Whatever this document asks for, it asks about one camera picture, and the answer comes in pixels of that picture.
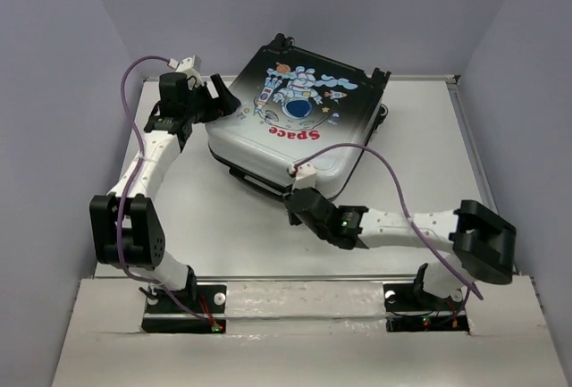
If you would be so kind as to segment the black and white suitcase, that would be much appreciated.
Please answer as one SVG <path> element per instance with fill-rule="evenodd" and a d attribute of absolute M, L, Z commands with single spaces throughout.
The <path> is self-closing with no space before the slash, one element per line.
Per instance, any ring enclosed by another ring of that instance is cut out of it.
<path fill-rule="evenodd" d="M 281 200 L 293 184 L 293 164 L 339 144 L 312 162 L 316 186 L 334 200 L 387 117 L 382 96 L 390 76 L 312 53 L 279 33 L 231 83 L 240 107 L 206 125 L 209 150 L 235 179 Z"/>

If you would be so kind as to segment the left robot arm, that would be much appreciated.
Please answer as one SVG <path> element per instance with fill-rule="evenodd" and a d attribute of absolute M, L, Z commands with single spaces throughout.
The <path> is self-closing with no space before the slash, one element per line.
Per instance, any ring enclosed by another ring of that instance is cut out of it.
<path fill-rule="evenodd" d="M 167 72 L 160 76 L 158 90 L 145 126 L 134 130 L 138 153 L 106 194 L 91 199 L 89 216 L 99 264 L 163 288 L 174 308 L 187 311 L 198 300 L 197 277 L 167 252 L 154 199 L 194 125 L 234 114 L 240 101 L 218 74 L 202 82 L 183 72 Z"/>

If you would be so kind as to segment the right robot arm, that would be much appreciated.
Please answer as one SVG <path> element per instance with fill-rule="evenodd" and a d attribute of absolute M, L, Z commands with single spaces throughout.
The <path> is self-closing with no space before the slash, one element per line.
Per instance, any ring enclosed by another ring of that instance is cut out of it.
<path fill-rule="evenodd" d="M 317 189 L 295 189 L 284 198 L 289 220 L 343 250 L 426 248 L 411 287 L 413 301 L 431 308 L 463 291 L 482 295 L 478 282 L 511 284 L 517 229 L 483 204 L 465 199 L 456 209 L 425 214 L 392 213 L 366 206 L 336 206 Z"/>

